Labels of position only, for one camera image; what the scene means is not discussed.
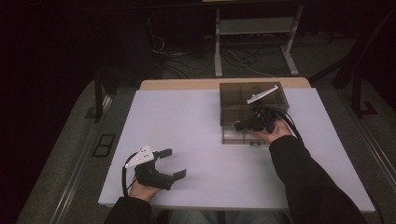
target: black cable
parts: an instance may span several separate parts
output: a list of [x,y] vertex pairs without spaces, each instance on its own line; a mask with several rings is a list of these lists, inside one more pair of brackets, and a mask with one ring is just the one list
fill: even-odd
[[[232,54],[232,52],[231,52],[230,50],[228,50],[228,49],[223,49],[223,50],[225,50],[225,51],[227,51],[228,53]],[[251,62],[251,61],[248,60],[248,58],[250,58],[250,57],[253,57],[253,59],[254,59],[253,61],[254,61],[254,62]],[[236,61],[238,61],[238,62],[242,62],[242,63],[244,63],[245,65],[248,65],[248,66],[251,66],[251,65],[253,65],[254,63],[257,62],[257,57],[256,57],[256,56],[252,56],[252,55],[248,55],[248,56],[246,56],[246,57],[237,56],[237,58],[233,57],[233,59],[236,60]]]
[[211,56],[211,58],[210,58],[209,64],[208,64],[208,65],[205,65],[204,67],[192,67],[192,66],[190,66],[190,65],[188,65],[188,64],[186,64],[186,63],[184,63],[184,62],[179,62],[179,61],[175,61],[175,60],[170,60],[170,61],[168,61],[168,62],[170,62],[170,63],[180,63],[181,66],[184,66],[184,67],[187,67],[187,68],[190,68],[190,69],[206,69],[206,68],[210,67],[210,65],[212,65],[212,63],[213,63],[213,58],[214,58],[213,55],[214,55],[214,54],[212,54],[212,56]]
[[241,64],[242,64],[247,70],[249,70],[250,72],[257,73],[257,74],[260,74],[260,75],[263,75],[263,76],[267,76],[267,77],[273,77],[273,76],[271,76],[271,75],[269,75],[269,74],[265,74],[265,73],[263,73],[263,72],[259,72],[259,71],[257,71],[257,70],[251,69],[248,65],[245,65],[243,62],[241,62],[241,60],[239,60],[239,57],[236,56],[232,51],[227,50],[227,49],[224,49],[224,50],[227,51],[228,53],[232,54],[232,55],[235,57],[235,59],[236,59],[239,63],[241,63]]
[[[247,60],[245,60],[244,62],[242,62],[242,60],[239,60],[239,57],[235,58],[236,55],[233,55],[232,52],[231,52],[230,50],[227,50],[227,49],[221,49],[221,50],[224,51],[224,52],[226,52],[226,53],[224,54],[225,57],[223,57],[223,58],[230,57],[231,60],[238,62],[238,64],[243,63],[243,64],[246,65],[246,66],[251,66],[251,65],[252,65],[252,63],[250,63],[250,62],[247,61]],[[245,66],[237,66],[237,65],[235,65],[234,63],[231,63],[231,62],[228,61],[228,60],[225,60],[225,61],[226,61],[227,63],[229,63],[230,65],[235,66],[235,67],[246,68]]]
[[248,51],[247,49],[237,49],[237,50],[240,51],[240,52],[242,52],[242,53],[247,54],[246,57],[239,57],[239,59],[241,59],[241,60],[248,60],[248,58],[251,58],[251,57],[252,57],[252,58],[253,58],[253,62],[252,62],[252,63],[249,62],[250,64],[254,64],[254,63],[256,63],[256,62],[258,61],[256,55],[257,55],[257,53],[260,51],[260,49],[256,49],[255,52],[250,52],[250,51]]
[[265,74],[273,74],[273,75],[282,75],[285,76],[285,71],[283,70],[283,68],[275,68],[275,67],[264,67],[261,72],[265,73]]
[[291,130],[294,132],[294,134],[296,135],[296,138],[303,144],[304,146],[304,141],[303,138],[301,137],[300,133],[298,132],[293,119],[291,118],[291,115],[279,108],[272,108],[270,106],[267,105],[256,105],[256,107],[263,107],[266,109],[269,109],[271,111],[273,111],[274,113],[276,113],[278,116],[280,116],[283,120],[285,120],[285,122],[289,125],[289,127],[291,128]]
[[277,50],[270,51],[270,52],[268,52],[268,53],[256,53],[256,55],[261,55],[261,56],[264,56],[264,55],[271,55],[271,54],[276,54],[276,53],[278,53],[279,51],[282,52],[282,48],[278,48]]
[[128,189],[131,188],[131,186],[134,184],[134,182],[136,182],[137,179],[135,179],[134,181],[132,181],[132,183],[129,185]]
[[[238,61],[235,59],[235,57],[231,57],[230,55],[227,55],[227,54],[225,54],[224,57],[221,57],[221,59],[223,59],[226,63],[228,63],[228,64],[231,65],[231,66],[234,66],[234,67],[237,67],[237,68],[245,68],[244,66],[239,65],[239,64],[241,64],[241,63],[238,62]],[[228,57],[230,57],[232,60],[237,61],[238,64],[231,63],[231,62],[229,61]]]
[[168,64],[164,64],[163,66],[165,66],[167,69],[174,69],[176,71],[178,71],[180,74],[182,74],[185,78],[189,78],[189,76],[187,76],[186,73],[184,73],[183,71],[181,71],[178,68],[175,68],[174,66],[168,65]]
[[[128,157],[128,159],[125,162],[125,165],[131,160],[134,155],[137,153],[132,154],[132,156]],[[122,193],[124,197],[128,197],[128,188],[126,187],[126,168],[125,165],[122,166],[122,178],[121,178],[121,185],[122,185]]]
[[199,77],[199,76],[201,76],[203,73],[206,73],[206,72],[213,72],[213,75],[215,75],[215,70],[209,70],[209,69],[206,69],[205,71],[203,71],[203,72],[201,72],[201,73],[199,73],[199,74],[192,74],[193,76],[196,76],[196,77]]
[[174,70],[172,70],[172,69],[170,69],[170,68],[167,68],[167,67],[165,67],[165,66],[162,66],[162,68],[163,68],[163,69],[166,69],[166,70],[168,70],[168,71],[170,71],[170,72],[172,72],[172,73],[174,73],[174,74],[176,74],[176,76],[177,76],[178,78],[180,78],[180,79],[183,78],[178,72],[176,72],[176,71],[174,71]]
[[[202,53],[203,53],[203,54],[207,54],[207,53],[209,53],[209,52],[213,52],[213,48],[208,49],[208,50],[206,50],[206,51],[203,51]],[[178,58],[183,58],[183,57],[192,57],[192,58],[190,58],[190,59],[185,59],[185,60],[180,60],[180,61],[178,61],[178,62],[190,62],[190,61],[197,60],[198,58],[202,58],[202,57],[201,57],[202,53],[201,53],[201,52],[197,53],[197,52],[194,52],[194,51],[187,51],[187,52],[183,52],[183,53],[165,54],[165,55],[163,55],[163,56],[166,57],[166,58],[168,58],[168,60],[169,60],[169,58],[171,58],[171,59],[178,59]]]
[[378,203],[376,202],[375,198],[374,198],[373,195],[370,193],[370,191],[369,191],[367,188],[365,188],[365,190],[366,190],[367,195],[369,196],[370,200],[372,201],[373,206],[374,206],[376,212],[378,213],[379,220],[381,221],[381,224],[385,224],[385,220],[384,220],[384,217],[383,217],[383,215],[382,215],[381,209],[379,209]]

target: wire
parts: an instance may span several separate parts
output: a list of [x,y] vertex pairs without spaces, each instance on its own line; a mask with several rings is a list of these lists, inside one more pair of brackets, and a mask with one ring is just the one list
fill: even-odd
[[256,55],[258,55],[258,52],[260,51],[260,49],[256,49],[255,52],[250,52],[250,51],[248,51],[248,50],[246,50],[246,49],[238,49],[238,51],[247,54],[246,57],[239,58],[239,59],[245,59],[245,60],[247,60],[248,58],[253,57],[253,61],[254,61],[253,63],[256,63],[256,62],[257,62],[257,57],[256,57]]
[[238,59],[235,59],[235,57],[233,57],[233,60],[235,60],[237,62],[242,62],[243,61],[243,63],[246,66],[251,66],[251,65],[253,65],[254,63],[256,63],[258,61],[257,57],[256,57],[256,55],[254,53],[247,52],[247,54],[248,54],[248,56],[246,56],[246,57],[238,57]]
[[262,73],[262,72],[255,71],[255,70],[253,70],[253,69],[247,67],[247,66],[246,66],[244,63],[242,63],[242,61],[241,61],[233,52],[231,52],[230,50],[227,50],[227,49],[222,49],[222,50],[225,50],[225,51],[231,53],[231,54],[235,57],[235,59],[236,59],[238,62],[240,62],[247,70],[249,70],[249,71],[251,71],[251,72],[253,72],[253,73],[257,73],[257,74],[260,74],[260,75],[267,76],[267,77],[273,77],[273,76],[271,76],[271,75],[268,75],[268,74],[265,74],[265,73]]
[[368,188],[365,188],[367,195],[371,199],[373,206],[375,207],[376,212],[378,213],[379,220],[381,221],[381,224],[385,224],[384,216],[382,215],[382,211],[378,206],[378,203],[376,202],[375,198],[371,194],[371,192],[368,190]]
[[132,181],[132,183],[129,185],[129,187],[127,189],[130,189],[131,186],[134,184],[134,182],[136,182],[137,179],[135,179],[134,181]]
[[209,69],[207,69],[207,70],[205,70],[205,71],[203,71],[203,72],[201,72],[201,73],[199,73],[199,74],[192,74],[193,76],[196,76],[196,77],[199,77],[199,76],[201,76],[203,73],[206,73],[206,72],[213,72],[213,75],[215,75],[215,70],[209,70]]
[[176,74],[176,76],[177,76],[178,78],[180,78],[180,79],[183,78],[178,72],[176,72],[176,71],[174,71],[174,70],[172,70],[172,69],[170,69],[170,68],[167,68],[167,67],[164,67],[164,66],[163,66],[163,69],[166,69],[166,70],[168,70],[168,71],[170,71],[170,72]]
[[[266,41],[266,39],[268,38],[268,34],[264,37],[264,40],[262,41],[262,43],[264,43],[265,41]],[[278,37],[280,40],[284,40],[284,41],[287,41],[287,39],[285,39],[285,38],[282,38],[282,36],[279,36]],[[220,39],[220,42],[223,42],[223,43],[226,43],[227,42],[227,40],[228,39],[230,39],[230,37],[225,37],[225,36],[222,36],[221,37],[221,39]],[[279,51],[281,51],[281,53],[282,53],[282,56],[284,57],[284,61],[285,61],[285,65],[282,67],[282,68],[272,68],[272,69],[270,69],[270,72],[272,71],[272,70],[275,70],[275,71],[280,71],[281,73],[282,73],[282,75],[283,76],[285,76],[286,75],[286,72],[285,72],[285,69],[286,68],[288,68],[288,61],[289,61],[289,59],[291,58],[291,53],[292,52],[294,52],[294,50],[295,50],[295,46],[296,46],[296,42],[298,42],[299,40],[300,40],[301,38],[299,38],[299,36],[297,35],[297,36],[295,36],[294,37],[294,44],[293,44],[293,46],[291,47],[291,49],[290,49],[290,51],[288,52],[288,53],[286,53],[286,54],[284,54],[283,53],[283,48],[285,48],[286,46],[282,46],[282,47],[280,47],[280,49],[277,49],[277,50],[275,50],[275,51],[271,51],[271,52],[267,52],[267,53],[259,53],[259,50],[256,50],[255,52],[244,52],[244,51],[242,51],[242,50],[240,50],[240,51],[242,51],[242,52],[244,52],[244,53],[250,53],[250,55],[251,56],[253,56],[254,55],[254,57],[256,57],[256,56],[260,56],[260,55],[271,55],[271,54],[275,54],[275,53],[277,53],[277,52],[279,52]],[[232,66],[235,66],[235,67],[240,67],[240,66],[236,66],[235,64],[233,64],[233,63],[231,63],[227,58],[225,58],[225,57],[222,57],[223,59],[224,59],[224,61],[226,61],[227,63],[229,63],[230,65],[232,65]],[[239,59],[248,59],[249,58],[249,56],[247,56],[247,57],[243,57],[243,58],[239,58]],[[260,72],[259,74],[265,74],[265,75],[268,75],[268,72]]]
[[268,105],[256,105],[256,106],[269,109],[269,110],[273,111],[274,113],[276,113],[278,116],[280,116],[289,125],[291,130],[296,135],[297,139],[304,145],[303,138],[301,137],[300,133],[298,132],[297,127],[294,124],[294,120],[291,118],[291,115],[288,112],[284,111],[283,109],[273,108]]
[[176,70],[177,72],[179,72],[181,75],[183,75],[185,78],[189,78],[189,76],[187,76],[187,74],[186,73],[184,73],[183,71],[181,71],[180,69],[178,69],[178,68],[175,68],[174,66],[171,66],[171,65],[168,65],[168,64],[164,64],[163,65],[164,66],[164,68],[166,68],[166,69],[174,69],[174,70]]
[[161,42],[163,43],[163,45],[160,47],[160,49],[156,50],[156,49],[152,49],[151,51],[153,51],[154,53],[158,53],[158,54],[166,54],[165,51],[161,51],[165,48],[165,41],[163,41],[162,38],[160,38],[159,36],[153,35],[152,37],[156,37],[158,39],[161,40]]
[[241,65],[239,65],[239,64],[234,64],[234,63],[230,62],[229,59],[228,59],[227,57],[221,57],[221,59],[223,59],[225,62],[227,62],[227,63],[230,64],[231,66],[238,67],[238,68],[244,68],[244,66],[241,66]]
[[[214,47],[213,48],[209,48],[209,50],[205,50],[202,53],[203,54],[207,54],[209,52],[213,52],[213,49],[214,49]],[[197,60],[197,58],[201,58],[202,57],[202,53],[201,52],[197,53],[197,52],[194,52],[194,51],[187,51],[187,52],[166,54],[165,57],[172,58],[172,59],[174,59],[173,61],[183,62],[184,63],[184,62],[190,62],[190,61]],[[186,57],[186,56],[191,57],[191,58],[185,59],[185,60],[180,60],[180,61],[176,60],[176,59],[183,58],[183,57]]]
[[209,64],[205,65],[204,67],[192,67],[192,66],[190,66],[190,65],[188,65],[186,63],[183,63],[183,62],[180,62],[180,61],[174,61],[174,60],[171,60],[169,62],[170,63],[180,63],[181,64],[180,66],[185,66],[185,67],[191,68],[191,69],[206,69],[206,68],[210,67],[210,65],[212,65],[212,63],[213,63],[214,54],[211,54],[211,55],[212,56],[210,57]]
[[[136,155],[136,153],[134,153],[130,157],[128,157],[128,159],[125,162],[125,165],[131,160],[132,157],[134,157],[134,155]],[[126,187],[126,172],[127,171],[126,171],[125,165],[122,166],[121,185],[122,185],[122,193],[123,193],[124,197],[128,197],[128,188]]]

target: white table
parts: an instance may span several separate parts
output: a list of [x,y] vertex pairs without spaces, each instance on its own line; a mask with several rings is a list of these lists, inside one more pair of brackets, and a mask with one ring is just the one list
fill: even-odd
[[[362,212],[375,209],[354,170],[315,89],[284,89],[293,117],[312,157]],[[173,149],[158,160],[164,174],[187,176],[151,201],[166,208],[217,210],[287,209],[284,186],[268,148],[221,143],[219,90],[138,91],[109,168],[100,204],[122,196],[121,167],[143,145]],[[128,182],[134,169],[128,170]]]

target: person's left hand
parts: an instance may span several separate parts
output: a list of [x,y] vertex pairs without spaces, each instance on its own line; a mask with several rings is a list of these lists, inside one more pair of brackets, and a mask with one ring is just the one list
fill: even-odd
[[138,198],[146,202],[149,202],[149,200],[152,197],[154,197],[154,195],[160,190],[161,189],[157,189],[154,187],[147,187],[139,184],[135,176],[134,183],[131,186],[131,192],[129,193],[129,197]]

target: person's right hand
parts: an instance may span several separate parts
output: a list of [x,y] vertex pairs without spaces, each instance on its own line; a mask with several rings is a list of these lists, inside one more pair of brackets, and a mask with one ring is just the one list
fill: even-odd
[[276,139],[285,136],[285,135],[292,135],[289,129],[289,126],[285,123],[283,119],[276,119],[274,121],[274,131],[272,133],[268,132],[254,132],[253,136],[263,139],[267,143],[272,143]]
[[129,193],[129,197],[138,198],[149,202],[154,195],[160,191],[161,189],[157,189],[154,187],[147,187],[139,184],[139,181],[134,176],[134,182],[132,184],[131,192]]

